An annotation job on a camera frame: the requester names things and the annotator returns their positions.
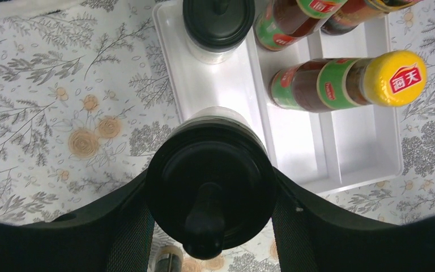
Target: green label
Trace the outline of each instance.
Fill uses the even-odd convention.
[[[279,29],[272,15],[272,3],[259,15],[255,31],[258,41],[269,50],[281,50],[297,41],[296,38],[286,35]]]
[[[359,106],[346,90],[346,77],[357,58],[337,58],[328,62],[319,72],[317,88],[321,101],[331,109]]]
[[[309,17],[316,19],[329,18],[347,0],[297,0],[301,10]]]
[[[298,109],[304,111],[298,105],[293,96],[292,80],[296,73],[298,66],[289,68],[288,70],[279,71],[271,83],[271,94],[274,102],[285,109]]]

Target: condiment bottle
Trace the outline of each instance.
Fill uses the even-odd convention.
[[[410,7],[420,0],[348,0],[321,27],[328,35],[342,35],[360,23]]]
[[[319,113],[369,104],[399,107],[415,100],[425,84],[424,61],[403,50],[377,58],[313,59],[279,71],[270,92],[282,108]]]
[[[318,30],[346,0],[271,0],[255,23],[258,42],[278,51]]]
[[[186,43],[201,62],[218,64],[244,41],[253,26],[254,0],[184,0]]]

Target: black knob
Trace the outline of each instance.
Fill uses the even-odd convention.
[[[225,220],[222,197],[221,187],[213,182],[199,187],[184,226],[184,250],[194,258],[209,260],[223,251]]]

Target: white tray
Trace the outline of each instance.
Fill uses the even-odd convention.
[[[258,11],[266,1],[257,0]],[[187,49],[182,1],[153,11],[181,121],[201,109],[221,106],[240,113],[265,143],[274,166],[317,194],[391,179],[403,170],[395,108],[366,106],[331,113],[285,110],[273,105],[266,87],[280,69],[312,58],[375,57],[389,51],[387,20],[367,22],[342,36],[316,32],[282,50],[255,43],[253,31],[233,56],[208,65]]]

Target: tablecloth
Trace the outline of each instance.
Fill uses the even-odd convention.
[[[179,121],[153,27],[152,0],[87,0],[0,20],[0,222],[49,221],[139,174]],[[403,176],[325,196],[403,224],[435,214],[435,1],[389,15],[393,49],[428,67],[423,94],[400,109]],[[151,255],[175,243],[158,227]],[[279,271],[272,226],[184,271]]]

